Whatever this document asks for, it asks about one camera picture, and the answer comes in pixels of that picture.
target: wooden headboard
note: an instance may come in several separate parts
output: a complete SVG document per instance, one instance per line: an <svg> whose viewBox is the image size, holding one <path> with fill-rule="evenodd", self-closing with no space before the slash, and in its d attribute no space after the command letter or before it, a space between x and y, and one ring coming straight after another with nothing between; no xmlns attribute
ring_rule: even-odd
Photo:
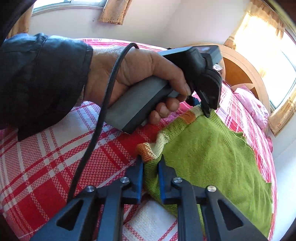
<svg viewBox="0 0 296 241"><path fill-rule="evenodd" d="M251 89L255 97L261 101L270 113L269 97L265 85L254 66L235 50L220 44L194 43L188 46L217 45L223 56L220 65L223 67L222 78L230 85L253 83Z"/></svg>

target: red plaid blanket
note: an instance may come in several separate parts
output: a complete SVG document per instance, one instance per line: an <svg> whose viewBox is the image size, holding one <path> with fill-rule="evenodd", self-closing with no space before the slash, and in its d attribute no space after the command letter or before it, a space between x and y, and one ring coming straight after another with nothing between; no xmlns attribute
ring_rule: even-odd
<svg viewBox="0 0 296 241"><path fill-rule="evenodd" d="M83 39L94 47L126 46L129 42L112 39ZM164 50L139 44L140 48ZM217 114L234 131L243 131L254 149L263 178L272 182L274 213L269 240L276 217L276 178L272 155L264 133L223 85L221 108ZM132 135L104 125L76 193L87 185L101 187L122 177L135 161L136 145L154 142L157 132L188 109L186 104L163 119L158 126L146 125ZM29 240L66 204L67 192L78 160L83 156L96 125L100 108L84 102L73 108L58 124L21 142L17 130L0 131L0 211L20 240ZM125 207L123 240L177 240L176 218L144 195L141 205Z"/></svg>

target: curtain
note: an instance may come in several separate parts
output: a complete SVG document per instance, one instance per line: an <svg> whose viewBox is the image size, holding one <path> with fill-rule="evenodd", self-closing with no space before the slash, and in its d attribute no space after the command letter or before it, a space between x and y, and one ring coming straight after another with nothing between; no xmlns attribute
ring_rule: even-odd
<svg viewBox="0 0 296 241"><path fill-rule="evenodd" d="M239 26L224 43L243 55L258 71L266 89L278 74L277 54L285 24L261 0L251 0ZM295 112L296 90L270 115L268 124L276 136Z"/></svg>
<svg viewBox="0 0 296 241"><path fill-rule="evenodd" d="M33 6L32 5L14 24L12 29L10 30L9 34L7 35L7 38L10 38L16 34L20 33L27 33L29 31L29 25L30 25L30 19L33 12Z"/></svg>
<svg viewBox="0 0 296 241"><path fill-rule="evenodd" d="M132 0L107 0L99 22L122 25Z"/></svg>

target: wall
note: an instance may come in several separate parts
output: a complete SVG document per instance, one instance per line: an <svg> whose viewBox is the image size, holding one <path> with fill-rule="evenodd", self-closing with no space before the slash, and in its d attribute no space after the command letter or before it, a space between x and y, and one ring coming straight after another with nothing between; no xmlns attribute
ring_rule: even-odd
<svg viewBox="0 0 296 241"><path fill-rule="evenodd" d="M160 38L162 47L195 42L223 44L238 25L249 0L182 0Z"/></svg>
<svg viewBox="0 0 296 241"><path fill-rule="evenodd" d="M273 140L278 212L273 241L279 241L296 217L296 115Z"/></svg>
<svg viewBox="0 0 296 241"><path fill-rule="evenodd" d="M33 15L29 34L44 32L70 38L112 38L157 44L181 0L133 0L124 24L99 23L100 9L61 9Z"/></svg>

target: human hand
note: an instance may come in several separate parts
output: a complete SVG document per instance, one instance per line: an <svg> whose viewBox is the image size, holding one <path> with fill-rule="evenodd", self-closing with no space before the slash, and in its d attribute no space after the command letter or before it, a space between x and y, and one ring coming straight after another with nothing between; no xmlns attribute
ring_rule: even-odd
<svg viewBox="0 0 296 241"><path fill-rule="evenodd" d="M94 49L84 100L102 104L109 76L123 49L123 47ZM156 52L132 48L121 63L109 105L122 96L130 86L151 75L168 80L173 89L180 93L177 98L168 98L166 103L159 103L150 113L148 120L153 125L157 125L161 118L168 117L171 111L176 111L180 102L191 94L179 67Z"/></svg>

